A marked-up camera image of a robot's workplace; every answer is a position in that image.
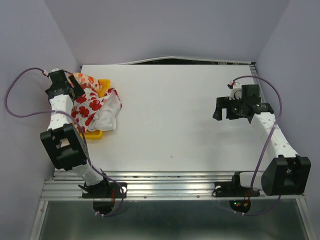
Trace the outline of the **white red poppy skirt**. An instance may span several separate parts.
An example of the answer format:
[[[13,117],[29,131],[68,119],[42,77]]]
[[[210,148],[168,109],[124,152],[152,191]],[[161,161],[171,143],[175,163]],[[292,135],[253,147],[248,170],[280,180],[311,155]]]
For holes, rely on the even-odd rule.
[[[71,116],[77,120],[84,132],[114,131],[116,116],[122,108],[122,103],[115,88],[109,88],[100,97],[91,88],[84,89],[85,94],[75,102]]]

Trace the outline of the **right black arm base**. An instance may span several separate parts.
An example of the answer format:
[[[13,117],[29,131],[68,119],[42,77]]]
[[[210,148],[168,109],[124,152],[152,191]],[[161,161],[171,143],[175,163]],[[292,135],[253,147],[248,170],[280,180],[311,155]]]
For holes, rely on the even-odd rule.
[[[212,195],[217,198],[244,198],[244,197],[259,197],[260,192],[254,190],[250,192],[247,187],[234,185],[231,181],[216,181]]]

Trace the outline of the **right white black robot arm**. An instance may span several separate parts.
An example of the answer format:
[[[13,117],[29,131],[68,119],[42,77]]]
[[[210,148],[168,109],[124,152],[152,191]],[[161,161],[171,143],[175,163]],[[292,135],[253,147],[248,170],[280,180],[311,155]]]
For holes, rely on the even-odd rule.
[[[289,144],[277,124],[271,105],[263,103],[257,84],[234,83],[229,96],[218,97],[213,118],[222,120],[223,110],[229,120],[245,118],[264,143],[263,153],[270,163],[263,172],[235,172],[228,189],[242,195],[253,189],[253,195],[263,191],[268,196],[302,195],[311,169],[308,157],[300,156]]]

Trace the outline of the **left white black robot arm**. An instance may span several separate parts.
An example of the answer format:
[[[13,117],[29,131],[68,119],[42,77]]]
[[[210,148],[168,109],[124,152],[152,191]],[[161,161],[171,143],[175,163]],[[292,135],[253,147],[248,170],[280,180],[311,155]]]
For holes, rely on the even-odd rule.
[[[80,186],[84,194],[106,197],[111,193],[111,184],[90,161],[83,131],[74,126],[76,120],[71,116],[74,101],[85,92],[62,69],[51,70],[48,78],[52,82],[45,91],[51,106],[50,123],[40,140],[56,169],[73,172],[84,180]]]

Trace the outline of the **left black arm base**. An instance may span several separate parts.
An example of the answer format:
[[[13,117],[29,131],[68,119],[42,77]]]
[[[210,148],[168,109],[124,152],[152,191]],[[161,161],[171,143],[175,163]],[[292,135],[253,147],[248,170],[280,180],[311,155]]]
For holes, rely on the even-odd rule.
[[[126,182],[119,183],[124,190],[122,193],[120,187],[111,182],[110,185],[98,184],[97,186],[87,186],[86,183],[84,185],[78,185],[79,188],[82,189],[82,198],[83,199],[121,199],[127,197],[127,186]]]

